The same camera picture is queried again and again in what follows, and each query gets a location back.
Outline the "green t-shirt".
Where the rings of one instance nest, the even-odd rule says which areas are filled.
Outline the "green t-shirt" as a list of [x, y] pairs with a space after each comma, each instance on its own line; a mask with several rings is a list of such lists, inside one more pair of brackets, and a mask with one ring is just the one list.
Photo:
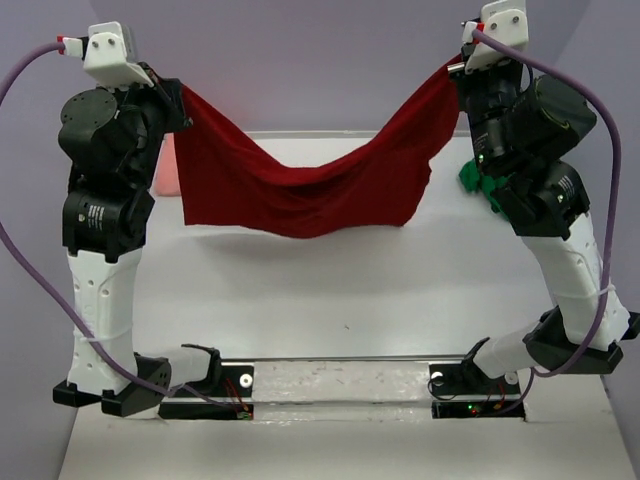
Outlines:
[[491, 176], [485, 176], [479, 171], [475, 161], [470, 160], [462, 166], [458, 173], [458, 178], [467, 193], [481, 193], [489, 202], [491, 210], [495, 214], [506, 218], [506, 215], [501, 209], [499, 203], [493, 197], [493, 192], [507, 183], [507, 177], [494, 178]]

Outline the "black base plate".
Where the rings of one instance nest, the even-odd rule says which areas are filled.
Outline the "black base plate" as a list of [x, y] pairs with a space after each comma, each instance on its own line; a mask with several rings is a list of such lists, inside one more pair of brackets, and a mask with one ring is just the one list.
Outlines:
[[435, 420], [526, 419], [517, 373], [469, 381], [463, 377], [459, 363], [436, 363], [430, 366], [427, 390]]
[[217, 385], [191, 385], [164, 400], [158, 416], [164, 420], [251, 421], [255, 366], [246, 362], [223, 362]]

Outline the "red t-shirt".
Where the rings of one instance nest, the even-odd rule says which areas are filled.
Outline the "red t-shirt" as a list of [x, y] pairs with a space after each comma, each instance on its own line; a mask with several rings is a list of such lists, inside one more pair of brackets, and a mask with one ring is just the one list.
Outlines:
[[321, 166], [290, 167], [190, 88], [182, 97], [192, 120], [174, 136], [185, 224], [297, 239], [405, 225], [459, 117], [456, 88], [440, 67], [366, 144]]

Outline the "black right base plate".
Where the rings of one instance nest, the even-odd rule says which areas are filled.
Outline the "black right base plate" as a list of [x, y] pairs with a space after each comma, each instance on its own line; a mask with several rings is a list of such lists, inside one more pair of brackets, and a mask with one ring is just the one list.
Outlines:
[[463, 377], [459, 363], [436, 363], [430, 366], [427, 390], [435, 420], [526, 419], [517, 373], [469, 381]]

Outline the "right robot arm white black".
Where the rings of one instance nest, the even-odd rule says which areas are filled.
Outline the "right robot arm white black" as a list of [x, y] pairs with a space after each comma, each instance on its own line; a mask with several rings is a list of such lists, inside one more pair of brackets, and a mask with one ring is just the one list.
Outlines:
[[595, 126], [595, 104], [549, 75], [521, 82], [524, 66], [501, 61], [448, 69], [470, 126], [475, 165], [497, 181], [491, 198], [537, 260], [554, 306], [528, 327], [478, 341], [447, 370], [446, 394], [482, 392], [501, 377], [539, 367], [573, 375], [615, 370], [639, 317], [619, 300], [596, 245], [590, 200], [564, 161]]

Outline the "folded pink t-shirt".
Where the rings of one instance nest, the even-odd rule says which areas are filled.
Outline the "folded pink t-shirt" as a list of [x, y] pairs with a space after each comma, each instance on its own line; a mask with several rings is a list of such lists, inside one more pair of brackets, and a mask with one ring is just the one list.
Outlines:
[[155, 194], [161, 197], [178, 197], [180, 195], [174, 136], [172, 134], [168, 134], [163, 140], [153, 188]]

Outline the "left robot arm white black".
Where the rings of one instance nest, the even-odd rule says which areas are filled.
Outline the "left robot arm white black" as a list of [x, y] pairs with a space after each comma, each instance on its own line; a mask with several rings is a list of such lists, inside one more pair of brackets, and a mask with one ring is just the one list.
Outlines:
[[181, 84], [142, 66], [146, 83], [98, 86], [70, 98], [58, 143], [70, 158], [62, 243], [74, 284], [74, 352], [56, 403], [99, 404], [126, 417], [178, 389], [209, 395], [221, 383], [218, 350], [194, 344], [158, 357], [133, 347], [136, 272], [154, 206], [150, 192], [164, 137], [188, 128]]

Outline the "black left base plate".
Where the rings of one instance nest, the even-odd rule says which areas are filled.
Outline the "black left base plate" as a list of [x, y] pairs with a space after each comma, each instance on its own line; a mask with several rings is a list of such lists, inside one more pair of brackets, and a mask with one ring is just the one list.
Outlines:
[[164, 400], [158, 416], [164, 420], [251, 421], [255, 366], [246, 362], [223, 362], [217, 385], [191, 385]]

